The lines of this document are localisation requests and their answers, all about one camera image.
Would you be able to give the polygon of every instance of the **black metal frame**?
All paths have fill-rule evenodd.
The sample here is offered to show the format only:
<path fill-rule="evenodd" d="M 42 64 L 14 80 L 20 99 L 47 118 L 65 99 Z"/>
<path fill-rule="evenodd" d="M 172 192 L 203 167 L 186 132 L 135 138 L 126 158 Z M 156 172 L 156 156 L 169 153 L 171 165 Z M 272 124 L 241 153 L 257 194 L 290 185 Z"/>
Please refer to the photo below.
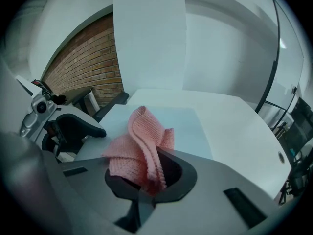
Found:
<path fill-rule="evenodd" d="M 275 0 L 273 0 L 273 3 L 274 3 L 274 7 L 275 7 L 275 11 L 276 11 L 276 17 L 277 17 L 278 49 L 277 49 L 276 60 L 274 60 L 274 62 L 273 62 L 272 71 L 271 71 L 269 79 L 268 79 L 268 84 L 266 85 L 266 88 L 265 88 L 264 93 L 263 93 L 263 95 L 261 97 L 261 100 L 260 100 L 258 106 L 255 109 L 256 113 L 259 113 L 259 111 L 261 110 L 263 104 L 266 101 L 266 98 L 267 98 L 267 96 L 269 94 L 269 91 L 270 91 L 270 89 L 271 89 L 271 87 L 273 85 L 274 78 L 275 78 L 276 71 L 277 71 L 277 65 L 278 65 L 278 58 L 279 58 L 279 52 L 280 52 L 280 22 L 279 22 L 279 17 L 278 17 L 278 12 L 277 12 L 277 7 L 276 7 L 276 4 L 275 4 Z"/>
<path fill-rule="evenodd" d="M 81 110 L 82 110 L 83 112 L 85 112 L 86 114 L 89 115 L 89 112 L 88 112 L 88 109 L 87 109 L 87 106 L 86 106 L 86 104 L 85 104 L 85 100 L 84 100 L 83 97 L 78 100 L 78 104 L 79 104 Z"/>
<path fill-rule="evenodd" d="M 275 11 L 276 11 L 277 26 L 278 26 L 278 50 L 277 50 L 276 60 L 273 62 L 273 67 L 272 67 L 271 74 L 270 74 L 270 76 L 269 76 L 268 84 L 267 84 L 267 86 L 266 86 L 266 88 L 265 88 L 265 90 L 264 90 L 264 93 L 263 93 L 263 95 L 262 95 L 262 98 L 261 98 L 261 100 L 260 100 L 258 106 L 257 106 L 256 109 L 255 109 L 255 112 L 256 112 L 256 113 L 259 113 L 259 111 L 261 110 L 261 108 L 262 108 L 262 106 L 264 105 L 264 103 L 269 104 L 269 105 L 272 105 L 272 106 L 275 106 L 275 107 L 277 107 L 277 108 L 279 108 L 279 109 L 281 109 L 281 110 L 284 110 L 284 113 L 282 114 L 282 116 L 280 117 L 280 119 L 278 120 L 278 122 L 275 124 L 275 126 L 272 128 L 272 130 L 275 130 L 276 127 L 279 125 L 279 123 L 280 123 L 280 122 L 282 121 L 282 119 L 284 118 L 284 116 L 286 115 L 286 113 L 287 113 L 289 107 L 291 106 L 291 104 L 292 104 L 292 102 L 293 102 L 293 100 L 294 100 L 294 97 L 295 97 L 295 92 L 297 91 L 297 87 L 295 87 L 295 88 L 293 89 L 293 91 L 292 91 L 292 92 L 293 92 L 293 98 L 292 98 L 292 100 L 291 100 L 291 102 L 290 102 L 290 104 L 289 104 L 289 106 L 288 106 L 287 109 L 284 109 L 284 108 L 282 108 L 282 107 L 280 107 L 280 106 L 278 106 L 278 105 L 276 105 L 276 104 L 273 104 L 273 103 L 271 103 L 271 102 L 266 101 L 266 98 L 267 98 L 267 96 L 268 96 L 268 94 L 269 94 L 269 92 L 270 92 L 270 89 L 271 89 L 271 87 L 272 87 L 272 85 L 273 85 L 273 82 L 274 82 L 274 78 L 275 78 L 276 71 L 277 71 L 277 66 L 278 66 L 279 53 L 280 53 L 280 21 L 279 21 L 279 16 L 278 16 L 278 11 L 277 11 L 277 5 L 278 5 L 278 6 L 280 6 L 280 5 L 279 5 L 279 3 L 278 3 L 276 0 L 273 0 L 273 3 L 274 3 Z"/>
<path fill-rule="evenodd" d="M 97 111 L 92 117 L 99 123 L 115 104 L 126 104 L 127 98 L 129 98 L 129 94 L 126 92 L 121 92 L 106 106 Z"/>

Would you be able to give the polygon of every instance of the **knitted fabric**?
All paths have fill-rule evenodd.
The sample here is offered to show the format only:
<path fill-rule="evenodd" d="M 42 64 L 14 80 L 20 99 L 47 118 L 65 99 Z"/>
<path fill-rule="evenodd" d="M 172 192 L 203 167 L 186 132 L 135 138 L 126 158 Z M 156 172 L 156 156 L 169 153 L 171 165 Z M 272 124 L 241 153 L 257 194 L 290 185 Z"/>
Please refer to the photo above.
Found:
<path fill-rule="evenodd" d="M 102 156 L 110 158 L 111 176 L 123 177 L 156 194 L 166 188 L 157 146 L 174 149 L 174 129 L 165 129 L 140 106 L 130 116 L 128 134 L 113 140 Z"/>

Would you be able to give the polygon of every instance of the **gray plastic surface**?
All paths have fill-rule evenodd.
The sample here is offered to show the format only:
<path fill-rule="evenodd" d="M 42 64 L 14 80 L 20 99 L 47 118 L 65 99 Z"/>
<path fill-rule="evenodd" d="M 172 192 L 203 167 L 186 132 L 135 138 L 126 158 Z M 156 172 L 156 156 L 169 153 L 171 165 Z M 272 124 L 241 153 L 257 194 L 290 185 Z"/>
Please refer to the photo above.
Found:
<path fill-rule="evenodd" d="M 19 133 L 32 100 L 0 55 L 0 131 Z"/>
<path fill-rule="evenodd" d="M 224 194 L 229 188 L 238 188 L 265 216 L 278 209 L 266 193 L 224 164 L 179 151 L 170 153 L 188 161 L 196 169 L 196 185 L 180 201 L 157 204 L 151 216 L 145 218 L 138 234 L 240 234 L 247 231 L 248 226 Z M 50 160 L 54 159 L 52 154 L 49 156 Z M 82 218 L 79 212 L 85 212 L 89 217 L 91 210 L 109 222 L 126 215 L 131 202 L 115 197 L 106 185 L 107 159 L 64 164 L 52 162 L 53 168 L 47 166 L 51 183 L 60 201 L 69 208 L 69 216 L 73 215 L 73 222 Z M 62 170 L 78 167 L 88 171 L 67 178 L 62 173 Z"/>

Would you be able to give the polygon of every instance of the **white table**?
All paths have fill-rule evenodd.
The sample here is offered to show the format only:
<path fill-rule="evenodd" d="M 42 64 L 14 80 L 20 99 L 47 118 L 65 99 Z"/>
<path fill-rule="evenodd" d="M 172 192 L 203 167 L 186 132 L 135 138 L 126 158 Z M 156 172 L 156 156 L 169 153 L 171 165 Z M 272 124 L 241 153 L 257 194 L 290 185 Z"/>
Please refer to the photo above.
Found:
<path fill-rule="evenodd" d="M 114 105 L 100 121 L 105 138 L 89 138 L 75 160 L 99 158 L 110 142 L 128 133 L 130 115 L 140 105 Z M 191 108 L 149 107 L 164 128 L 174 128 L 175 150 L 212 159 L 211 149 L 196 112 Z"/>
<path fill-rule="evenodd" d="M 291 166 L 265 122 L 235 96 L 175 90 L 140 89 L 128 105 L 190 107 L 204 129 L 213 159 L 239 172 L 272 199 L 280 191 Z M 281 152 L 285 163 L 278 157 Z"/>

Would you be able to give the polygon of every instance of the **metal bracket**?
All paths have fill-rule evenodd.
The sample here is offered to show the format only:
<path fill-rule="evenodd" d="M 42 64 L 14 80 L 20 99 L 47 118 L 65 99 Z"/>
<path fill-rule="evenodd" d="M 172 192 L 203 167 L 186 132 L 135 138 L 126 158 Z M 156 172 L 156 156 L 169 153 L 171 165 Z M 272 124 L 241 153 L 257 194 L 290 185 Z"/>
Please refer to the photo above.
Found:
<path fill-rule="evenodd" d="M 292 89 L 292 91 L 291 91 L 291 93 L 292 93 L 292 94 L 295 94 L 295 93 L 297 92 L 297 89 L 298 89 L 298 88 L 297 88 L 296 86 L 294 86 L 293 89 Z"/>
<path fill-rule="evenodd" d="M 45 123 L 56 111 L 57 105 L 39 94 L 34 97 L 31 107 L 33 111 L 24 118 L 20 135 L 35 142 Z"/>

